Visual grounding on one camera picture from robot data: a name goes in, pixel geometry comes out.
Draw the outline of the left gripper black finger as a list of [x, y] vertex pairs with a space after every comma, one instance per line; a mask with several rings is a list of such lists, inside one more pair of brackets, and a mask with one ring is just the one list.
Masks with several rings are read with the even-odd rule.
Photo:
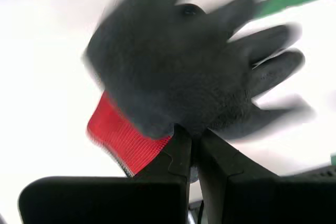
[[335, 223], [335, 167], [279, 176], [212, 131], [199, 142], [209, 223]]
[[159, 155], [132, 178], [45, 177], [18, 199], [23, 223], [186, 223], [192, 140], [175, 127]]

